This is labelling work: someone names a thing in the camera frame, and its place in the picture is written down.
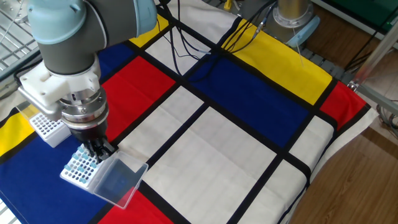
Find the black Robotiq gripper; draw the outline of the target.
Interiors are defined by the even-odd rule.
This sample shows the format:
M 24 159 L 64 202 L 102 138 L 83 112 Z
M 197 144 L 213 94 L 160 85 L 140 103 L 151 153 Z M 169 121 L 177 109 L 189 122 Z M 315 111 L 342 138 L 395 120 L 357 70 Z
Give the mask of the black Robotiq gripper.
M 71 134 L 77 138 L 89 150 L 90 156 L 96 159 L 96 163 L 106 160 L 112 156 L 118 147 L 114 147 L 108 142 L 106 130 L 108 122 L 104 120 L 100 124 L 91 125 L 90 123 L 72 123 L 67 121 L 67 127 Z

